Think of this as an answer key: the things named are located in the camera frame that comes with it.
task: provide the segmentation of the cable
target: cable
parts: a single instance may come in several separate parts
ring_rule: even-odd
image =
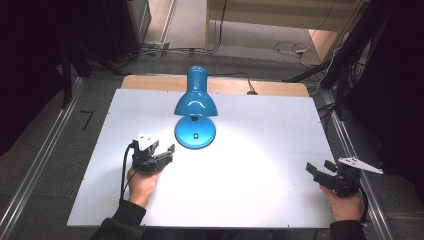
[[[333,7],[334,7],[334,4],[336,3],[336,0],[333,0],[333,3],[331,4],[331,7],[330,7],[330,9],[328,10],[328,12],[327,12],[327,15],[325,16],[325,18],[324,18],[324,21],[314,30],[314,32],[312,33],[312,35],[311,35],[311,37],[310,37],[310,39],[309,39],[309,42],[308,42],[308,46],[309,46],[309,44],[311,44],[311,41],[312,41],[312,38],[314,37],[314,35],[315,35],[315,32],[317,31],[317,30],[319,30],[323,25],[324,25],[324,23],[325,22],[327,22],[327,19],[328,19],[328,16],[330,16],[330,13],[331,13],[331,11],[333,10]]]
[[[328,71],[330,70],[331,65],[333,64],[335,53],[336,53],[338,50],[340,50],[340,49],[341,49],[341,47],[338,47],[338,48],[334,49],[333,54],[332,54],[332,58],[331,58],[330,65],[328,65],[327,71],[325,71],[325,75],[324,75],[324,76],[321,78],[321,80],[318,82],[317,89],[315,90],[315,92],[310,93],[310,94],[309,94],[309,96],[310,96],[310,95],[314,95],[314,94],[316,94],[316,93],[318,92],[318,89],[319,89],[319,86],[321,85],[322,80],[323,80],[323,79],[327,76],[327,73],[328,73]]]
[[[324,134],[325,134],[325,136],[327,136],[328,124],[330,123],[331,114],[333,113],[335,106],[336,106],[335,103],[330,103],[330,104],[323,106],[320,109],[318,109],[318,111],[320,111],[321,109],[328,107],[327,112],[322,117],[320,117],[320,120],[322,120],[324,118]]]
[[[136,173],[137,173],[137,171],[134,171],[134,173],[131,175],[131,177],[130,177],[130,178],[128,178],[127,184],[125,184],[125,187],[124,187],[124,189],[123,189],[123,193],[125,193],[125,190],[127,189],[128,184],[130,183],[131,179],[135,176],[135,174],[136,174]]]
[[[349,172],[345,172],[345,173],[351,180],[353,180],[359,186],[359,189],[361,190],[362,199],[364,200],[364,211],[362,212],[362,216],[361,216],[361,224],[365,226],[366,223],[368,222],[367,213],[369,208],[367,193],[365,192],[365,189],[362,187],[361,183],[354,176],[352,176],[352,174],[350,174]]]
[[[317,240],[319,229],[315,229],[313,240]]]
[[[130,150],[130,148],[133,148],[134,146],[134,141],[132,143],[130,143],[127,147],[127,149],[125,150],[125,154],[124,154],[124,161],[122,164],[122,178],[121,178],[121,194],[120,194],[120,200],[124,199],[124,193],[125,193],[125,189],[126,186],[124,188],[124,182],[125,182],[125,172],[126,172],[126,167],[127,167],[127,156],[128,156],[128,151]]]
[[[226,11],[226,8],[227,8],[227,1],[228,0],[225,0],[225,2],[224,2],[224,7],[223,7],[223,10],[222,10],[221,19],[220,19],[220,26],[219,26],[219,39],[218,39],[218,43],[215,45],[214,48],[207,49],[206,51],[203,48],[168,48],[168,49],[154,48],[154,49],[149,49],[149,50],[142,51],[138,54],[135,54],[133,56],[122,58],[121,60],[126,60],[126,59],[130,59],[130,60],[128,62],[124,63],[123,65],[117,67],[117,68],[123,68],[123,67],[127,66],[129,63],[131,63],[138,56],[149,55],[149,54],[159,53],[159,52],[174,52],[174,53],[189,53],[189,54],[190,53],[196,53],[196,54],[214,54],[214,53],[216,53],[218,51],[218,49],[220,48],[221,43],[222,43],[222,28],[223,28],[223,24],[224,24],[225,11]]]
[[[317,108],[317,111],[319,112],[319,111],[321,111],[322,109],[324,109],[326,107],[332,107],[332,106],[334,106],[334,104],[336,104],[336,103],[335,102],[332,102],[332,103],[329,103],[327,105],[324,105],[324,106],[322,106],[320,108]]]
[[[252,83],[250,82],[249,76],[244,72],[208,74],[208,76],[232,76],[232,75],[244,75],[247,78],[247,83],[249,84],[250,91],[255,95],[258,94],[255,91],[255,88],[253,87]]]
[[[303,53],[304,53],[304,51],[306,51],[307,49],[309,49],[309,46],[307,45],[307,44],[305,44],[305,43],[301,43],[301,42],[290,42],[290,41],[283,41],[283,42],[277,42],[273,47],[272,47],[272,49],[274,50],[274,52],[276,52],[276,53],[278,53],[278,54],[283,54],[283,53],[281,53],[280,52],[280,49],[278,49],[277,48],[277,46],[278,45],[280,45],[281,43],[290,43],[290,46],[289,46],[289,54],[290,54],[290,56],[292,56],[298,63],[300,63],[300,64],[302,64],[303,66],[305,66],[305,67],[307,67],[307,68],[311,68],[311,67],[313,67],[313,66],[309,66],[309,65],[306,65],[306,64],[304,64],[304,63],[302,63],[301,61],[300,61],[300,58],[302,57],[302,55],[303,55]],[[296,54],[299,54],[299,57],[296,57],[296,56],[294,56],[293,55],[293,53],[292,53],[292,51],[291,51],[291,48],[293,47],[293,46],[295,46],[295,45],[300,45],[300,44],[303,44],[303,45],[305,45],[306,46],[306,48],[304,48],[304,49],[301,49],[301,50],[296,50]]]

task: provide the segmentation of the white cable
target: white cable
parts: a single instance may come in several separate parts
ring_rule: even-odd
[[[309,65],[307,65],[307,64],[305,64],[305,63],[303,63],[302,61],[300,61],[300,57],[296,57],[295,55],[293,55],[293,53],[292,53],[292,51],[291,51],[291,48],[292,48],[294,45],[299,45],[299,44],[303,44],[303,45],[305,45],[305,46],[306,46],[306,48],[304,48],[304,49],[300,49],[300,50],[296,50],[296,51],[295,51],[296,53],[303,54],[304,52],[306,52],[306,50],[308,50],[308,49],[309,49],[309,45],[308,45],[308,44],[301,43],[301,42],[298,42],[298,43],[291,43],[291,44],[290,44],[290,46],[289,46],[289,54],[290,54],[290,55],[294,58],[294,60],[296,60],[298,63],[302,64],[303,66],[305,66],[305,67],[307,67],[307,68],[312,68],[312,66],[309,66]]]
[[[328,65],[327,71],[325,71],[324,77],[322,77],[321,80],[318,82],[317,89],[315,90],[315,92],[310,93],[309,96],[314,95],[314,94],[316,94],[318,92],[319,86],[321,85],[322,80],[324,80],[325,76],[327,76],[328,70],[330,69],[331,65],[333,65],[333,60],[334,60],[334,56],[335,56],[336,52],[338,50],[340,50],[340,48],[342,48],[342,47],[338,47],[338,48],[334,49],[333,54],[332,54],[330,65]]]

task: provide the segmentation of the hand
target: hand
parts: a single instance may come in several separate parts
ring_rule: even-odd
[[[147,174],[136,172],[131,167],[127,172],[127,181],[129,181],[128,187],[130,190],[130,197],[128,201],[145,208],[149,203],[153,190],[155,189],[156,178],[162,170],[163,169],[155,173]]]
[[[336,221],[360,220],[362,210],[362,198],[355,194],[350,197],[339,198],[336,193],[324,186],[320,186],[322,192],[328,198],[328,207]]]

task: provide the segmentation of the floor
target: floor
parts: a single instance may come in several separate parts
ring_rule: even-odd
[[[206,46],[206,1],[150,0],[152,24],[146,36],[150,44],[169,43],[169,48],[213,49],[219,39],[219,21],[210,21]],[[165,32],[162,38],[157,33]],[[306,29],[224,22],[218,56],[244,57],[296,63],[320,64]],[[296,50],[307,49],[299,60]]]
[[[173,17],[178,18],[179,6],[185,6],[184,8],[188,6],[184,4],[189,3],[183,0],[177,1]],[[170,22],[165,39],[170,42],[170,47],[194,47],[195,45],[189,45],[184,37],[181,37],[185,39],[182,41],[173,37],[173,34],[182,33],[182,31],[175,31],[173,24],[176,22]],[[242,35],[235,34],[231,38],[227,35],[226,27],[232,28],[228,34]],[[143,55],[129,62],[123,70],[133,74],[183,75],[188,67],[196,64],[205,66],[210,73],[244,72],[250,78],[267,81],[288,79],[305,71],[307,67],[290,55],[289,46],[278,46],[279,52],[284,54],[272,49],[278,42],[308,42],[308,36],[304,31],[292,29],[290,30],[292,32],[287,34],[270,35],[269,39],[252,38],[240,41],[242,38],[237,38],[244,34],[254,35],[251,32],[252,29],[224,23],[222,48],[216,54],[197,54],[193,57],[183,53],[168,53],[165,56]],[[302,56],[301,59],[309,64],[318,64],[313,48],[311,47],[308,51],[310,53],[305,58]],[[115,90],[120,88],[123,77],[102,69],[95,62],[91,62],[91,65],[96,71],[89,79],[81,79],[82,87],[78,101],[75,102],[69,119],[61,129],[61,135],[49,154],[31,196],[25,200],[27,201],[25,208],[17,222],[13,223],[13,231],[8,233],[9,239],[88,239],[95,230],[90,227],[70,228],[66,226],[66,222],[107,115],[109,104]],[[317,80],[316,76],[313,76],[302,82],[308,86],[310,92],[313,92],[316,90]],[[317,109],[326,104],[322,94],[315,94],[312,97]],[[62,94],[59,93],[28,126],[14,147],[0,156],[0,209],[2,212],[9,206],[11,197],[19,188],[32,162],[37,158],[39,149],[43,146],[44,140],[60,114],[61,104]],[[87,112],[93,113],[90,121],[88,121]],[[325,110],[319,111],[319,114],[325,114]],[[345,116],[344,123],[358,157],[377,163],[379,159],[374,153],[376,142],[373,137],[356,123],[348,112],[345,112]],[[328,127],[327,136],[334,157],[344,156],[344,149],[334,125],[331,122],[327,125],[323,121],[323,127],[325,129]],[[424,207],[417,198],[413,186],[397,175],[367,174],[367,177],[390,227],[393,236],[391,239],[422,239]],[[384,239],[376,234],[375,227],[377,226],[370,222],[364,229],[367,239]],[[313,239],[315,232],[314,229],[289,230],[291,239]],[[318,231],[317,239],[329,239],[328,234],[327,229],[321,229]]]

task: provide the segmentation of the white table surface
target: white table surface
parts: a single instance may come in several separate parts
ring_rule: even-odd
[[[173,115],[182,92],[118,89],[75,200],[68,226],[99,226],[119,201],[122,161],[137,133],[156,136],[156,154],[176,144],[142,224],[201,228],[328,228],[325,196],[306,170],[333,160],[307,97],[212,94],[219,116],[208,147],[177,143]],[[128,154],[127,169],[131,165]]]

